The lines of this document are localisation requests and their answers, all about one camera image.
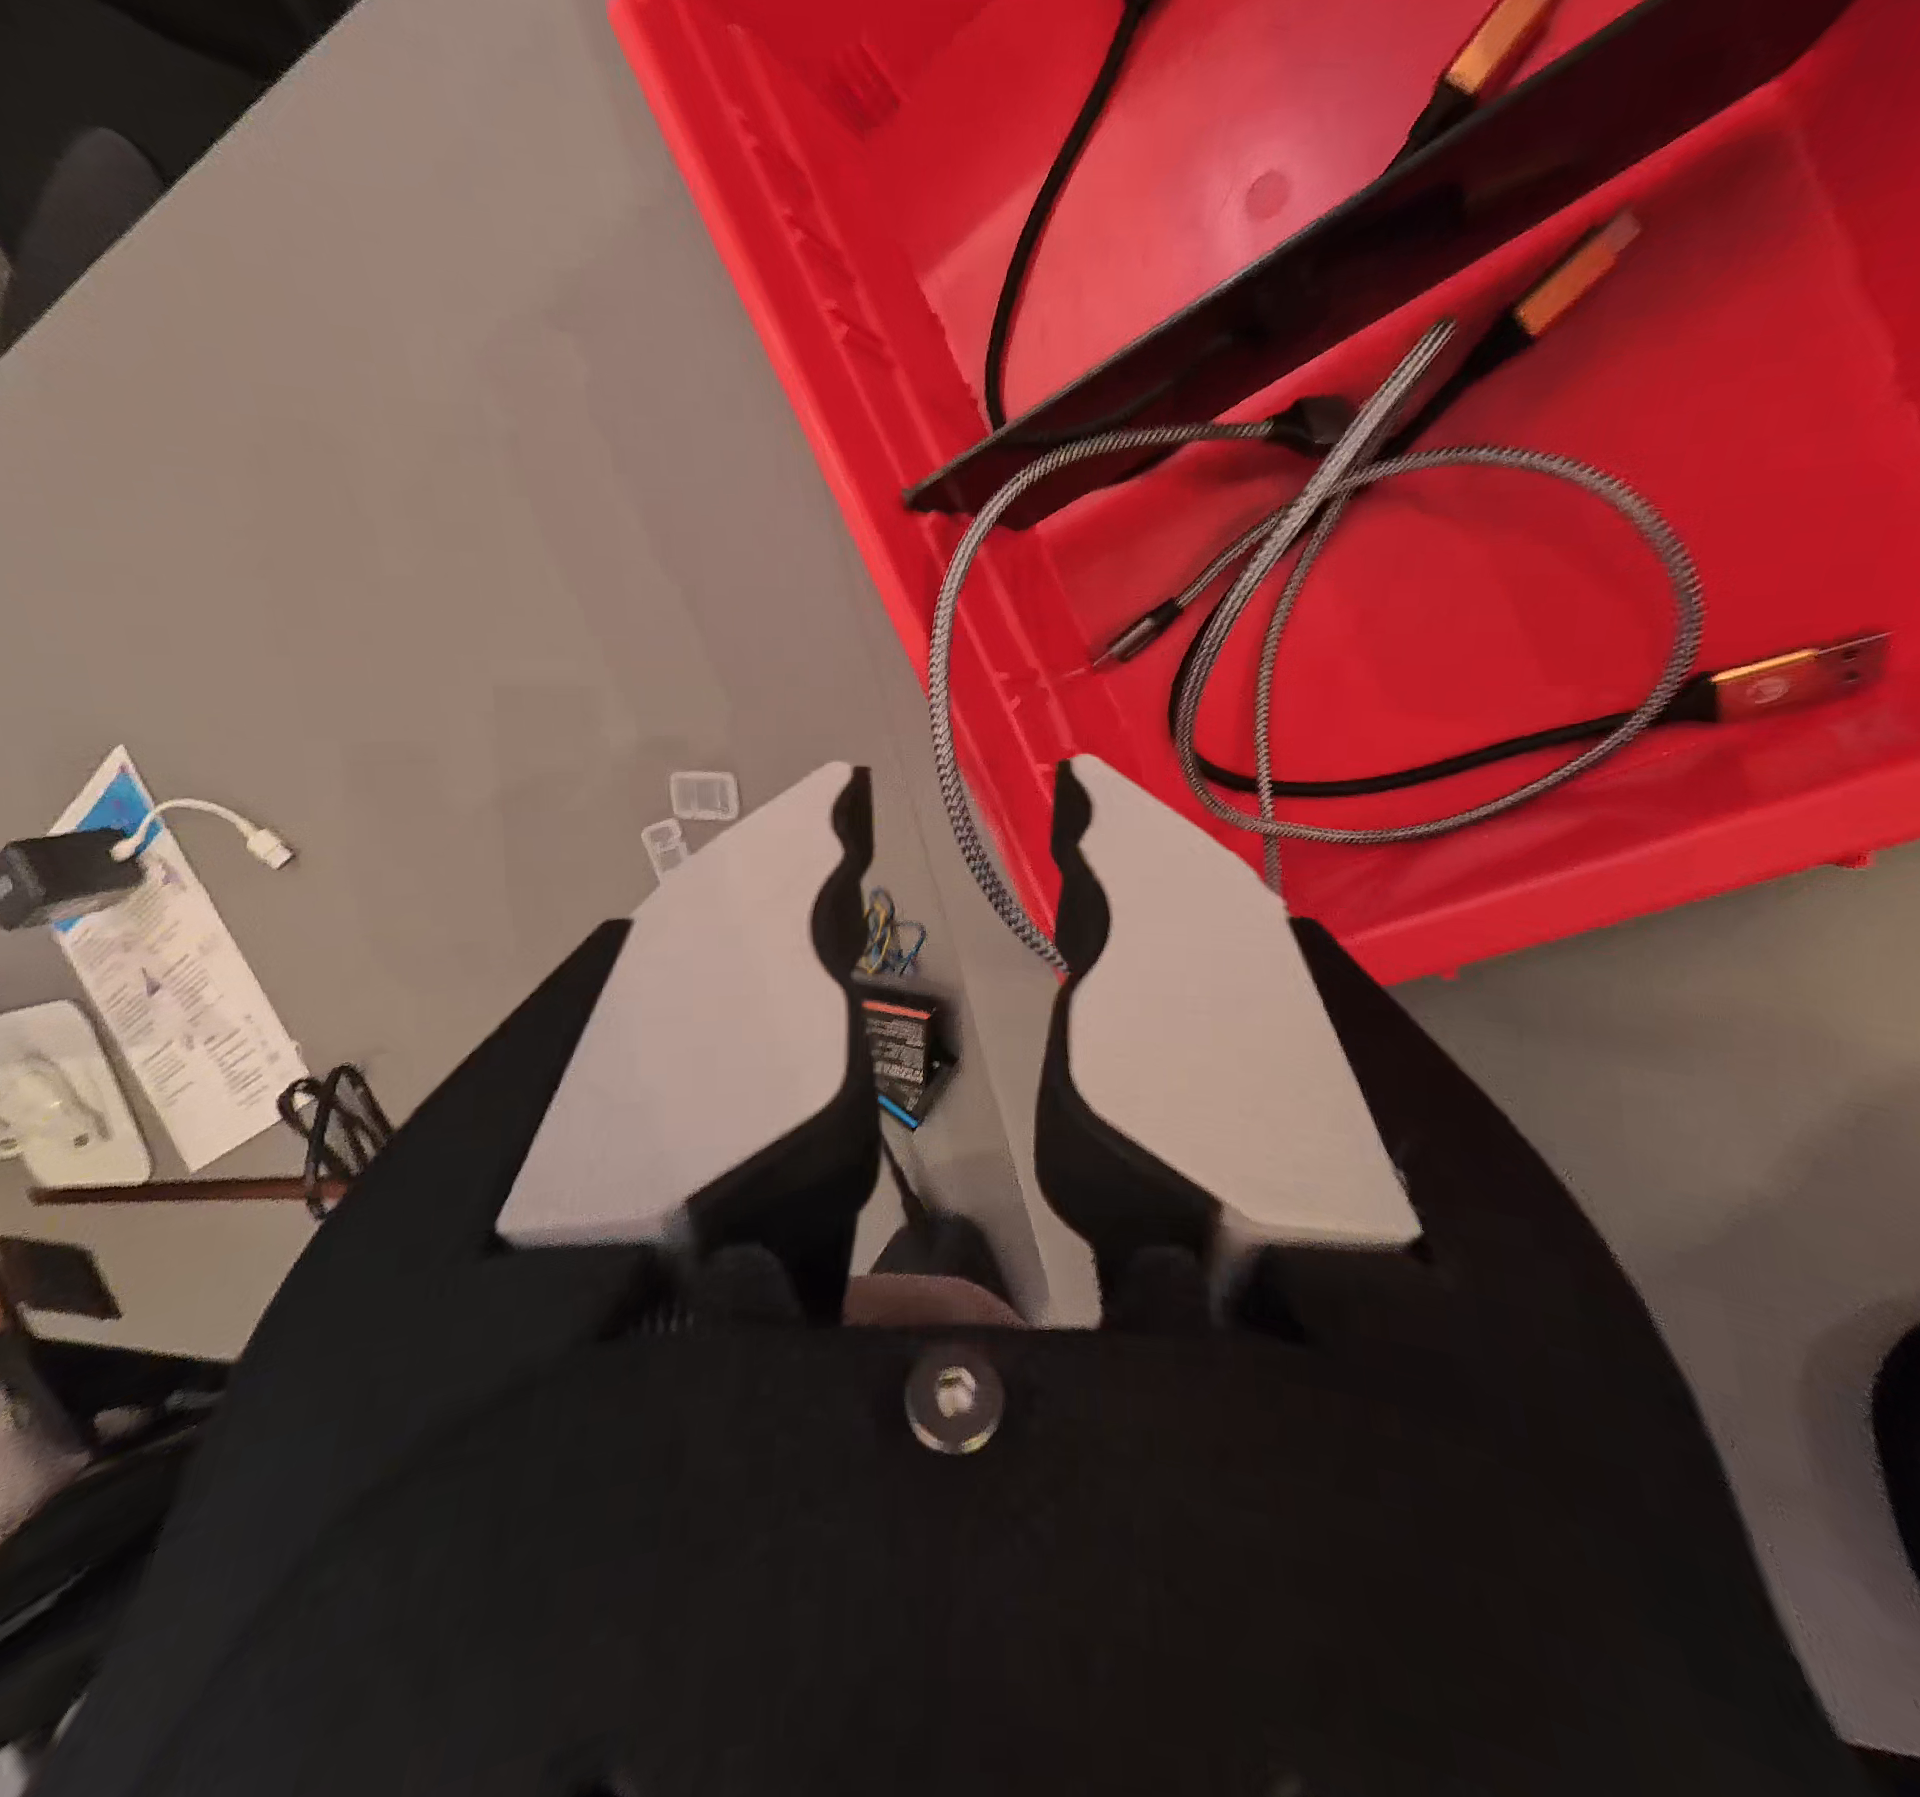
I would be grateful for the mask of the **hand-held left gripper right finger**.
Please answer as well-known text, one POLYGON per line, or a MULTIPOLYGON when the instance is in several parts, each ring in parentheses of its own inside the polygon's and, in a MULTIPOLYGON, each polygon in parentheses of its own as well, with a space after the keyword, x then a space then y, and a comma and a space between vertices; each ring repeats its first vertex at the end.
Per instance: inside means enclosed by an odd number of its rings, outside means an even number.
POLYGON ((1285 898, 1097 757, 1059 769, 1053 855, 1034 1170, 1102 1318, 1147 1257, 1222 1309, 1266 1254, 1411 1254, 1423 1220, 1285 898))

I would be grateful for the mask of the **red plastic bin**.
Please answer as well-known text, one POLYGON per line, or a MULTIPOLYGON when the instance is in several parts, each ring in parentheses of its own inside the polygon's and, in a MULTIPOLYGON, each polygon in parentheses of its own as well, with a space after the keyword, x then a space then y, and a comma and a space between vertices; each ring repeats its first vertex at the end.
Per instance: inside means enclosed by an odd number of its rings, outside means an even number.
MULTIPOLYGON (((1039 404, 1380 171, 1498 0, 1165 0, 1046 231, 1013 336, 1039 404)), ((1643 0, 1555 0, 1534 75, 1643 0)), ((609 0, 917 667, 964 524, 905 496, 989 431, 996 292, 1122 0, 609 0)), ((1497 821, 1395 847, 1290 843, 1293 907, 1384 981, 1853 865, 1917 838, 1917 0, 1861 0, 1760 90, 1451 281, 1357 330, 1245 415, 1368 396, 1441 315, 1459 341, 1578 238, 1641 236, 1433 442, 1605 469, 1684 536, 1698 659, 1886 634, 1858 698, 1648 733, 1497 821)), ((1201 443, 1037 526, 969 576, 952 725, 977 814, 1041 925, 1055 766, 1099 754, 1250 865, 1166 733, 1194 626, 1094 644, 1308 472, 1201 443)), ((1668 579, 1572 487, 1436 469, 1349 506, 1277 664, 1281 776, 1373 776, 1638 706, 1668 579)))

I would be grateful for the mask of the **printed paper leaflet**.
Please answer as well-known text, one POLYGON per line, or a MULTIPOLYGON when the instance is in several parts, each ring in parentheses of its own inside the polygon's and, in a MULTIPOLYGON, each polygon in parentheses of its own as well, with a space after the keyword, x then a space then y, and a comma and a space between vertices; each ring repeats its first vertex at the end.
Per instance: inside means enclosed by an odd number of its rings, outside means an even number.
POLYGON ((270 870, 297 856, 269 824, 227 805, 156 796, 117 747, 52 831, 117 831, 134 885, 100 910, 56 921, 54 935, 163 1135, 197 1174, 273 1131, 280 1095, 309 1064, 188 860, 184 819, 225 824, 270 870))

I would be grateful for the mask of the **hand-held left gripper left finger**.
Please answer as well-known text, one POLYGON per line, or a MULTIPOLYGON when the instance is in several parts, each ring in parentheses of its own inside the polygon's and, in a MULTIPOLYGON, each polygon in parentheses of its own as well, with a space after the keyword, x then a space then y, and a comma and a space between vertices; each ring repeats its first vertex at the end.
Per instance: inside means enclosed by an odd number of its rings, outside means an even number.
POLYGON ((873 855, 873 776, 829 762, 661 881, 496 1214, 504 1242, 761 1249, 811 1321, 843 1318, 883 1166, 853 990, 873 855))

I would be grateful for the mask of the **black labelled battery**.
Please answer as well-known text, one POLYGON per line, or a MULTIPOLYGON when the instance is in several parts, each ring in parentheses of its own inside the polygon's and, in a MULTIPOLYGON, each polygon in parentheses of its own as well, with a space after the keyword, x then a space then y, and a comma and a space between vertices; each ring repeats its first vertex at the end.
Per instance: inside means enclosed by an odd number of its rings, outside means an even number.
POLYGON ((959 1072, 952 1004, 925 978, 925 923, 900 916, 896 898, 883 887, 867 892, 865 921, 853 986, 867 1025, 878 1107, 917 1132, 959 1072))

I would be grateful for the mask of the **black textured pad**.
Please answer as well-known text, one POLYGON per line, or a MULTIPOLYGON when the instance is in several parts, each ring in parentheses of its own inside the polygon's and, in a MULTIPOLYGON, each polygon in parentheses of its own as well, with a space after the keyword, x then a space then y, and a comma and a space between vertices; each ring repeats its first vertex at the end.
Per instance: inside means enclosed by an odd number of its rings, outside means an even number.
POLYGON ((1890 1520, 1919 1579, 1919 1324, 1884 1353, 1869 1399, 1871 1432, 1890 1520))

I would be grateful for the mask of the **black bin divider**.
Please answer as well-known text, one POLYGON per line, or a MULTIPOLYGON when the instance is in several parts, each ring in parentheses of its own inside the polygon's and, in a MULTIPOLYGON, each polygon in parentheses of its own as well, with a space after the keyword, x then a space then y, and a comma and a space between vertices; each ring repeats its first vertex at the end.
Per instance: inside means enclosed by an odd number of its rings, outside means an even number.
POLYGON ((1856 0, 1644 0, 903 490, 977 513, 1072 439, 1211 423, 1790 69, 1856 0))

